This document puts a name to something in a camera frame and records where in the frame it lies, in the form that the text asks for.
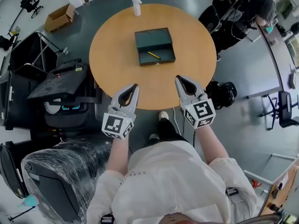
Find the backpack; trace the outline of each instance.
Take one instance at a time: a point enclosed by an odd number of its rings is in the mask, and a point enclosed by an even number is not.
[[[237,90],[232,82],[220,85],[217,81],[211,81],[206,87],[208,98],[212,99],[216,110],[222,107],[230,107],[235,102]]]

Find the sleeve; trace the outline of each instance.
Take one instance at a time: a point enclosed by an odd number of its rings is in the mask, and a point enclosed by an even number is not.
[[[95,194],[87,209],[87,224],[98,224],[102,216],[111,213],[111,203],[124,176],[106,170],[98,179]]]
[[[257,10],[257,15],[267,22],[271,22],[275,17],[276,4],[272,0],[264,0]]]
[[[256,214],[257,196],[249,180],[235,159],[220,158],[212,161],[209,166],[221,177],[227,188],[235,188],[237,195],[231,196],[232,222],[238,223]]]

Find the yellow pencil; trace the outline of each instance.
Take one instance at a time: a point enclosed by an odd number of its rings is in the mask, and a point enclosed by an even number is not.
[[[155,58],[158,58],[159,60],[161,60],[161,58],[158,57],[158,56],[156,56],[155,54],[153,54],[153,53],[151,53],[151,52],[149,52],[149,51],[148,51],[148,53],[149,53],[150,55],[154,56]]]

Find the black pants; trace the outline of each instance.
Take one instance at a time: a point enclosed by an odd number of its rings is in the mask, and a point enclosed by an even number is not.
[[[158,124],[158,135],[160,139],[151,139],[144,147],[149,147],[159,142],[165,141],[186,141],[181,135],[179,135],[173,126],[173,124],[166,118],[162,118]]]
[[[227,21],[218,31],[211,34],[217,54],[222,50],[226,50],[227,48],[236,45],[246,36],[247,34],[243,33],[232,21]]]

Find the black and white marker cube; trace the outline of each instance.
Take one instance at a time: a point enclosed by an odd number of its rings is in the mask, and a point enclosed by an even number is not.
[[[108,137],[124,140],[134,127],[131,118],[114,114],[104,114],[102,132]]]
[[[216,112],[211,99],[201,100],[197,103],[186,105],[185,118],[195,128],[209,125],[214,121]]]

